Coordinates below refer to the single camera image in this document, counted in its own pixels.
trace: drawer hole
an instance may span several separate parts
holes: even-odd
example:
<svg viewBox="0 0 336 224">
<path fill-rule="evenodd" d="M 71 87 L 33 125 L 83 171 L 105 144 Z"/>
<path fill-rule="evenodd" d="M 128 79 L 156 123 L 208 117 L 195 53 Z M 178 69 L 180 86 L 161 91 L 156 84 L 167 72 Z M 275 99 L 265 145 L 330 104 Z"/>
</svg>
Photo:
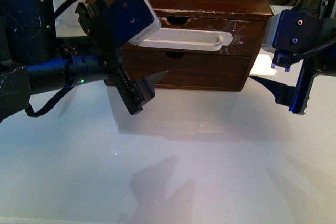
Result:
<svg viewBox="0 0 336 224">
<path fill-rule="evenodd" d="M 166 56 L 172 60 L 179 60 L 184 56 L 183 52 L 166 52 Z"/>
<path fill-rule="evenodd" d="M 183 26 L 185 25 L 189 18 L 187 17 L 174 17 L 174 16 L 167 16 L 168 23 L 172 26 Z"/>
</svg>

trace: wooden box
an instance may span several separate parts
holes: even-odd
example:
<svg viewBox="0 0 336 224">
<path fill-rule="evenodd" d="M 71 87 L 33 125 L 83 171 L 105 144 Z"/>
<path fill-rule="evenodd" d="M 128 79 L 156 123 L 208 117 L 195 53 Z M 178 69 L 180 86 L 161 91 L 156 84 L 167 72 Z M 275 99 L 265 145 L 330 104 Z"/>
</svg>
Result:
<svg viewBox="0 0 336 224">
<path fill-rule="evenodd" d="M 149 0 L 162 27 L 228 31 L 229 46 L 216 52 L 122 47 L 131 79 L 168 70 L 159 88 L 240 91 L 260 51 L 266 0 Z"/>
</svg>

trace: drawer handle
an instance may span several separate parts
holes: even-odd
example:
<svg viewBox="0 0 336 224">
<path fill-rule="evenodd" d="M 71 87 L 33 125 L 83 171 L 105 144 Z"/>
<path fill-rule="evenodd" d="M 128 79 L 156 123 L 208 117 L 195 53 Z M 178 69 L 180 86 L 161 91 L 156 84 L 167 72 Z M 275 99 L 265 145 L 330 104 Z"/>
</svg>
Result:
<svg viewBox="0 0 336 224">
<path fill-rule="evenodd" d="M 161 28 L 139 43 L 142 47 L 218 51 L 232 42 L 232 34 L 221 31 Z"/>
</svg>

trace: white pot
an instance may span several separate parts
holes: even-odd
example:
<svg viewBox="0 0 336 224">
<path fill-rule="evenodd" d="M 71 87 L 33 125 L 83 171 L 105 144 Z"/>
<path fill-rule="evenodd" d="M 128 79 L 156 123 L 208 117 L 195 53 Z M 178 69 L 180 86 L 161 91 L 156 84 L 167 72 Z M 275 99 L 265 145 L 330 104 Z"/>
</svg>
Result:
<svg viewBox="0 0 336 224">
<path fill-rule="evenodd" d="M 65 0 L 52 0 L 54 3 L 54 11 L 65 1 Z M 56 22 L 64 23 L 67 26 L 80 27 L 78 22 L 79 15 L 75 13 L 77 4 L 79 2 L 84 2 L 85 0 L 77 0 L 68 9 L 66 9 L 57 19 Z"/>
</svg>

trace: white tabletop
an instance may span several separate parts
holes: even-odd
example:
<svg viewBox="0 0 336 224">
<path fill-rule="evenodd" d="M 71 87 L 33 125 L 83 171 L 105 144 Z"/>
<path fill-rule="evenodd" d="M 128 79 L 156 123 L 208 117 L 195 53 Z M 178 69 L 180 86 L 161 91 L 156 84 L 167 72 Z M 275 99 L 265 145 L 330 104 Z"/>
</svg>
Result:
<svg viewBox="0 0 336 224">
<path fill-rule="evenodd" d="M 0 223 L 336 223 L 335 84 L 317 77 L 303 116 L 252 79 L 157 89 L 136 116 L 103 81 L 76 87 L 0 124 Z"/>
</svg>

